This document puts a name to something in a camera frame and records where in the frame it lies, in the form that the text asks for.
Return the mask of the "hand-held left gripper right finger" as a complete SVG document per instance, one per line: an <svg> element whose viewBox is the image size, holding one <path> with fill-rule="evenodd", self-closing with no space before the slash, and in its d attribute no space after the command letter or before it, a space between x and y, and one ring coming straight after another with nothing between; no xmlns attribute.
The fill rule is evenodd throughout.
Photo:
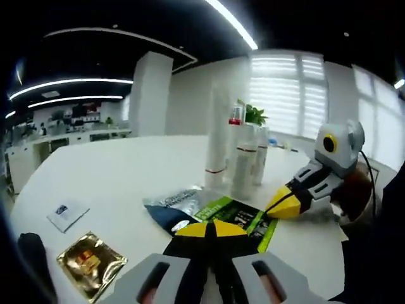
<svg viewBox="0 0 405 304"><path fill-rule="evenodd" d="M238 225L211 222L211 269L223 303L325 303L307 278L272 253L260 253Z"/></svg>

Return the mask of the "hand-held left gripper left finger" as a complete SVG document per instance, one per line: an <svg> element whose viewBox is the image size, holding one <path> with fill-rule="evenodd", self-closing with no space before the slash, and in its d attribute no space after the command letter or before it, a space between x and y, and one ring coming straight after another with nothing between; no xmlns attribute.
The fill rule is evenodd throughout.
<svg viewBox="0 0 405 304"><path fill-rule="evenodd" d="M115 283L103 303L200 303L208 276L206 223L180 229L162 254L153 253Z"/></svg>

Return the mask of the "person's right hand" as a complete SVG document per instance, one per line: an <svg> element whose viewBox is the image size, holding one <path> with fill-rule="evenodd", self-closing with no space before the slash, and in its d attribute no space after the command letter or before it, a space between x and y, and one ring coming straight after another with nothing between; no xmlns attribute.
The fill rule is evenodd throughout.
<svg viewBox="0 0 405 304"><path fill-rule="evenodd" d="M372 189L371 180L362 170L356 168L345 177L343 185L333 191L331 202L339 206L343 214L353 222L364 212Z"/></svg>

